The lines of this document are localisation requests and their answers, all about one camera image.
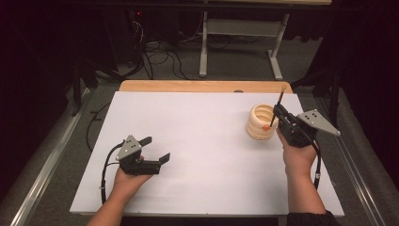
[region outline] person's right hand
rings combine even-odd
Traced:
[[[311,165],[316,157],[316,151],[309,145],[304,148],[296,148],[288,144],[279,128],[277,134],[283,147],[283,159],[285,163],[285,173],[287,176],[309,176]]]

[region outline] gray carpet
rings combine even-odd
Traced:
[[[266,48],[264,48],[265,45],[272,45],[273,41],[249,41],[249,39],[237,40],[227,47],[221,48],[226,42],[213,40],[211,42],[213,48],[209,50],[208,56],[208,76],[205,79],[274,80],[266,58]],[[319,41],[302,43],[300,40],[285,40],[283,42],[279,50],[278,60],[284,80],[292,82],[305,75],[318,44]],[[151,51],[148,52],[152,69],[146,60],[147,73],[143,69],[132,75],[131,79],[148,79],[149,74],[154,79],[180,79],[178,76],[199,79],[200,46],[197,42],[190,41],[187,44],[181,44],[179,47],[165,46],[165,44],[162,46],[163,50],[168,49],[176,52],[179,59],[172,51],[166,54],[165,51],[161,51],[156,46],[157,44],[154,44],[149,47]],[[182,62],[184,74],[181,74],[179,70],[179,60]],[[123,73],[128,69],[120,66],[120,70]],[[90,157],[86,134],[89,122],[93,117],[91,111],[98,111],[111,101],[113,93],[118,88],[119,83],[101,79],[100,86],[91,92],[88,104],[82,109],[81,119],[72,133],[55,174],[27,225],[84,225],[88,222],[89,217],[71,214],[69,209]],[[295,92],[299,95],[304,110],[317,108],[322,113],[323,110],[326,113],[325,103],[328,102],[328,98],[313,98],[311,88],[299,88]],[[65,129],[65,122],[68,121],[68,117],[72,113],[71,110],[72,108],[69,107],[65,117],[60,119],[59,124],[55,126],[49,137],[43,141],[6,199],[1,203],[0,225],[9,225],[13,220],[47,156],[54,147],[56,134],[62,134]],[[106,109],[98,116],[102,120],[95,121],[90,126],[88,144],[91,147],[95,144],[105,115]],[[356,163],[356,169],[374,198],[375,206],[384,219],[385,225],[399,225],[398,191],[362,133],[361,127],[342,91],[338,109],[338,124],[343,134],[340,140],[323,133],[318,134],[328,173],[345,212],[345,216],[338,218],[338,220],[345,226],[377,225],[368,213],[367,208],[364,207],[364,201],[359,197],[359,191],[354,186],[356,180],[352,176],[351,169],[348,169],[345,155],[341,151],[344,145],[345,148],[350,150],[350,156]],[[284,222],[285,218],[279,219],[279,225],[284,225]],[[184,223],[185,225],[195,224],[192,221],[185,221]]]

